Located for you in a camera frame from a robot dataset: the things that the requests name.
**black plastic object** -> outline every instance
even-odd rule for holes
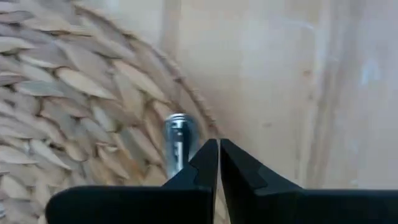
[[[396,190],[302,189],[227,139],[221,178],[232,224],[398,223]]]
[[[49,224],[213,223],[218,145],[210,139],[162,187],[75,187],[52,197]]]

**light wood background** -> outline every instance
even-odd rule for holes
[[[306,187],[398,187],[398,1],[85,0],[171,55],[226,136]]]

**woven texture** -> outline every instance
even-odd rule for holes
[[[162,185],[162,126],[218,135],[178,67],[79,2],[0,1],[0,222],[45,223],[77,185]],[[225,220],[216,199],[216,220]]]

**silver metal cylinder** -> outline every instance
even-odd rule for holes
[[[172,114],[165,122],[165,146],[168,178],[180,172],[198,150],[197,124],[191,116]]]

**black plastic jaw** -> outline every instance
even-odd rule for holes
[[[396,190],[302,189],[227,139],[221,178],[232,224],[398,223]]]
[[[218,145],[210,139],[162,187],[75,187],[52,197],[49,224],[213,223]]]

